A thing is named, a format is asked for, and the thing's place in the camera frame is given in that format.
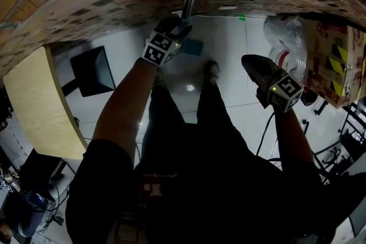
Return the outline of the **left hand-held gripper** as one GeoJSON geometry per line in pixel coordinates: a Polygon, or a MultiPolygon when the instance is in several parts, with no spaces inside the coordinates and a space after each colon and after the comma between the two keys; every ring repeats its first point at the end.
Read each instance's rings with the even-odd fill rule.
{"type": "Polygon", "coordinates": [[[192,25],[183,24],[180,17],[161,20],[145,42],[142,59],[156,66],[164,66],[175,58],[191,30],[192,25]]]}

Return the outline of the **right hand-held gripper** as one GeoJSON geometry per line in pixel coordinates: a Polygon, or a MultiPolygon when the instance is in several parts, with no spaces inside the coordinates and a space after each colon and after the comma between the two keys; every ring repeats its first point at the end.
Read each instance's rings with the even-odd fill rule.
{"type": "Polygon", "coordinates": [[[241,63],[257,85],[256,97],[263,108],[272,106],[286,113],[299,101],[302,85],[268,57],[246,54],[241,57],[241,63]]]}

